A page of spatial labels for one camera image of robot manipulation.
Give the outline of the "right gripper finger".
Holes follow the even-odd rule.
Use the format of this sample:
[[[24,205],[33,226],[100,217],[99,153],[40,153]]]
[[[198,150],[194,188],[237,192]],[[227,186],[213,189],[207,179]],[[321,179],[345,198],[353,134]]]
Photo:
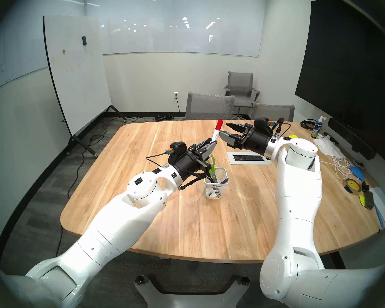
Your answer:
[[[232,134],[227,131],[220,131],[219,138],[222,139],[229,147],[232,148],[244,148],[243,140],[245,134]]]
[[[227,126],[238,133],[248,133],[254,126],[251,124],[227,123]]]

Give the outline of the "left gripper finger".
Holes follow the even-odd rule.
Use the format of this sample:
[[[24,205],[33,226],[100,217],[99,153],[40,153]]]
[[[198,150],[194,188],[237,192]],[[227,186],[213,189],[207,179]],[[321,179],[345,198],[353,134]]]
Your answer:
[[[199,157],[201,161],[206,161],[211,154],[212,154],[212,151],[206,151],[205,149],[199,150]]]
[[[196,144],[196,148],[194,151],[199,151],[199,150],[206,150],[206,151],[213,151],[216,146],[216,140],[213,141],[211,138],[208,138],[204,141],[201,141]]]

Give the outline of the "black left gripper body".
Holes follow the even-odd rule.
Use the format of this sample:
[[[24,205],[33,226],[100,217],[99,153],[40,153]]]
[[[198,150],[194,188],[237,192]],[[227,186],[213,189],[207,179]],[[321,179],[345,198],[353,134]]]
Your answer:
[[[209,156],[210,153],[207,152],[207,149],[197,149],[195,151],[186,150],[186,152],[173,164],[173,167],[180,175],[182,182],[187,180],[198,170],[204,172],[204,178],[210,177],[209,171],[211,166],[205,162]]]

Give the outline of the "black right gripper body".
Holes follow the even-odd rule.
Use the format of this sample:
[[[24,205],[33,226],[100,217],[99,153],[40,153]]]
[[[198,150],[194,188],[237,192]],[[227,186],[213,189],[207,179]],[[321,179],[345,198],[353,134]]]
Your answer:
[[[273,131],[269,126],[263,126],[261,129],[255,126],[246,128],[242,134],[241,149],[250,150],[264,156],[272,136]]]

